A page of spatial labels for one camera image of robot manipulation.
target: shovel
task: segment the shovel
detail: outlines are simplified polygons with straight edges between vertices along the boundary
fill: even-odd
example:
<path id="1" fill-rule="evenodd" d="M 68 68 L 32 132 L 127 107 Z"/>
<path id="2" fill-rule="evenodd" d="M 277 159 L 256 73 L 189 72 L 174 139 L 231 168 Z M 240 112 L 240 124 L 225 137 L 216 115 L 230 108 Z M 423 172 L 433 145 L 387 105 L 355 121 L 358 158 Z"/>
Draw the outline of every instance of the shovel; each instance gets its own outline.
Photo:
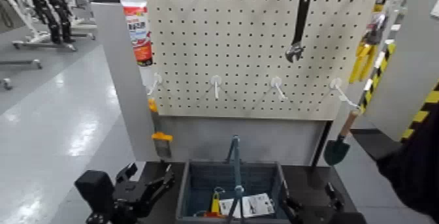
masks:
<path id="1" fill-rule="evenodd" d="M 325 152 L 323 153 L 323 158 L 325 158 L 325 161 L 328 165 L 336 165 L 337 163 L 341 162 L 348 153 L 350 145 L 346 144 L 344 142 L 344 139 L 349 133 L 352 123 L 353 121 L 355 121 L 358 115 L 359 111 L 352 110 L 349 113 L 349 116 L 344 123 L 342 130 L 338 134 L 337 140 L 328 141 Z"/>

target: wooden handle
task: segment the wooden handle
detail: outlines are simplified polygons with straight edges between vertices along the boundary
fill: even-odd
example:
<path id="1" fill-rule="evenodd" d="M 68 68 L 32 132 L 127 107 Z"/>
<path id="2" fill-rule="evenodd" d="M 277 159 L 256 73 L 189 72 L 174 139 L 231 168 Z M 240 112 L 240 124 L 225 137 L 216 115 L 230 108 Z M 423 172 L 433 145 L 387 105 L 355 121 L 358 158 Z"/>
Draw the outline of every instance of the wooden handle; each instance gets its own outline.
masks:
<path id="1" fill-rule="evenodd" d="M 360 112 L 358 110 L 352 110 L 349 113 L 349 116 L 346 120 L 346 122 L 343 125 L 342 130 L 340 131 L 340 135 L 342 136 L 346 136 L 349 133 L 349 130 L 351 129 L 352 123 L 355 121 L 355 119 L 357 118 L 357 116 L 360 114 Z"/>

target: hazard stripe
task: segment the hazard stripe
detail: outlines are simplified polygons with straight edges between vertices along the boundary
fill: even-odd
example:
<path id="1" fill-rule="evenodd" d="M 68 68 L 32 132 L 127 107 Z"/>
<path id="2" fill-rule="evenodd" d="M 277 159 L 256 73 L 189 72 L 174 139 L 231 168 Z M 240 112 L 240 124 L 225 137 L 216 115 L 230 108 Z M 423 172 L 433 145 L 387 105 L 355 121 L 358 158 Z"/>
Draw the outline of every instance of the hazard stripe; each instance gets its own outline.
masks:
<path id="1" fill-rule="evenodd" d="M 412 124 L 405 130 L 401 136 L 401 142 L 407 142 L 412 135 L 419 131 L 423 124 L 428 121 L 428 116 L 432 109 L 439 105 L 439 80 L 433 90 L 425 98 L 424 104 L 422 105 L 419 112 L 413 117 Z"/>
<path id="2" fill-rule="evenodd" d="M 392 54 L 395 52 L 395 47 L 396 46 L 394 43 L 389 44 L 389 45 L 387 45 L 385 52 L 380 53 L 381 56 L 382 56 L 382 54 L 384 55 L 383 59 L 380 60 L 381 62 L 379 64 L 379 66 L 374 67 L 374 70 L 372 71 L 372 74 L 370 75 L 370 79 L 368 80 L 368 82 L 370 82 L 371 85 L 364 90 L 363 96 L 360 99 L 359 106 L 360 106 L 361 112 L 364 112 L 367 108 L 367 105 L 370 103 L 370 100 L 372 99 L 372 95 L 376 91 L 376 88 L 378 87 L 378 84 L 380 83 L 381 77 L 387 68 L 387 64 L 388 64 Z"/>

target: pegboard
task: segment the pegboard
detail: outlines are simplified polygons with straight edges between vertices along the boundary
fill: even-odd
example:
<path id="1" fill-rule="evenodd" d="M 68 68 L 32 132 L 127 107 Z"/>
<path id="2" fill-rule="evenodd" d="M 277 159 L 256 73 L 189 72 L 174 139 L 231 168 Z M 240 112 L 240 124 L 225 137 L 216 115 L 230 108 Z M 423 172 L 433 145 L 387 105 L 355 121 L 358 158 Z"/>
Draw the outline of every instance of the pegboard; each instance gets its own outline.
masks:
<path id="1" fill-rule="evenodd" d="M 312 0 L 302 59 L 284 56 L 299 0 L 148 0 L 165 116 L 333 120 L 375 0 Z M 221 76 L 219 99 L 210 78 Z M 282 79 L 288 100 L 271 88 Z"/>

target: floor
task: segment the floor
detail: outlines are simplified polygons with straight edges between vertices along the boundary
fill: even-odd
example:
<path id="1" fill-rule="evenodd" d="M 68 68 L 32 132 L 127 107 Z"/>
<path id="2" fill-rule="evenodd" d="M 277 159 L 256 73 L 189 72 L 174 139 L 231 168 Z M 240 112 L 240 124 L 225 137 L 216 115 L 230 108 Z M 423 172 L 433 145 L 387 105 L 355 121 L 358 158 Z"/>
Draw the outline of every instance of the floor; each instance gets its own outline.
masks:
<path id="1" fill-rule="evenodd" d="M 80 39 L 78 52 L 15 50 L 4 40 L 23 33 L 1 35 L 2 58 L 39 58 L 44 68 L 0 67 L 14 82 L 0 91 L 0 223 L 83 223 L 89 208 L 74 180 L 86 168 L 113 178 L 135 160 L 103 48 Z M 369 224 L 432 223 L 406 208 L 356 140 L 348 141 L 336 169 Z"/>

